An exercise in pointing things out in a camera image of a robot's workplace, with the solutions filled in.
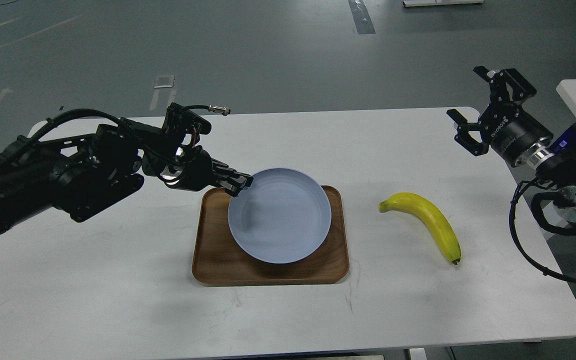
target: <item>gray floor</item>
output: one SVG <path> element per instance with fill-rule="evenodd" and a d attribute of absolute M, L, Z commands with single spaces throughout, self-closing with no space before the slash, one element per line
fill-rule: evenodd
<path fill-rule="evenodd" d="M 397 0 L 365 1 L 376 34 L 356 34 L 345 0 L 19 0 L 0 6 L 0 23 L 14 20 L 0 26 L 0 151 L 61 107 L 162 116 L 168 90 L 151 109 L 159 75 L 176 77 L 179 103 L 226 105 L 239 114 L 482 110 L 488 88 L 472 68 L 517 68 L 538 91 L 526 110 L 556 135 L 574 122 L 555 88 L 576 78 L 576 0 L 412 9 Z M 513 174 L 532 175 L 523 168 Z M 576 274 L 576 239 L 550 244 L 562 268 Z M 459 360 L 576 359 L 576 338 L 454 351 Z M 383 353 L 403 359 L 400 350 Z M 428 355 L 449 358 L 444 348 Z"/>

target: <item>white table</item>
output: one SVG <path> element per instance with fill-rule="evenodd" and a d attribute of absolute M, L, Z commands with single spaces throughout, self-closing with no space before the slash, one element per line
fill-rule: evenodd
<path fill-rule="evenodd" d="M 471 121 L 476 110 L 460 108 Z M 194 280 L 202 192 L 156 178 L 85 223 L 50 209 L 0 236 L 0 360 L 177 359 L 458 346 L 576 337 L 567 283 L 515 248 L 515 188 L 496 155 L 454 140 L 446 108 L 206 116 L 201 144 L 239 171 L 304 171 L 336 187 L 350 272 L 332 285 L 206 287 Z M 135 120 L 159 126 L 162 118 Z M 93 132 L 71 121 L 52 137 Z M 458 235 L 448 263 L 395 192 L 434 202 Z M 528 207 L 524 247 L 558 270 Z"/>

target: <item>plate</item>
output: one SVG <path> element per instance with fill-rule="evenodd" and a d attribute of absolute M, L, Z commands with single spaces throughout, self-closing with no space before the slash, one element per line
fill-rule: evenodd
<path fill-rule="evenodd" d="M 253 178 L 228 205 L 228 227 L 237 244 L 272 264 L 297 262 L 314 253 L 332 219 L 322 187 L 290 168 L 270 168 Z"/>

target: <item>brown tray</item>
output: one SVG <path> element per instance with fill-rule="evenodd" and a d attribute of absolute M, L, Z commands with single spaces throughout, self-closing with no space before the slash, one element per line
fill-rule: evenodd
<path fill-rule="evenodd" d="M 322 186 L 330 201 L 332 221 L 321 246 L 290 264 L 263 262 L 242 250 L 228 226 L 231 197 L 224 189 L 208 190 L 201 201 L 192 275 L 206 285 L 334 284 L 348 273 L 348 246 L 341 194 Z"/>

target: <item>yellow banana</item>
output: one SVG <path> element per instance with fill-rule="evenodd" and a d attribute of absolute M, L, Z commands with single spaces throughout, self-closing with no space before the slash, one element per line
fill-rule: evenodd
<path fill-rule="evenodd" d="M 462 259 L 462 249 L 455 231 L 441 211 L 429 200 L 415 193 L 396 193 L 379 203 L 379 212 L 400 210 L 423 221 L 437 243 L 439 250 L 449 262 L 457 265 Z"/>

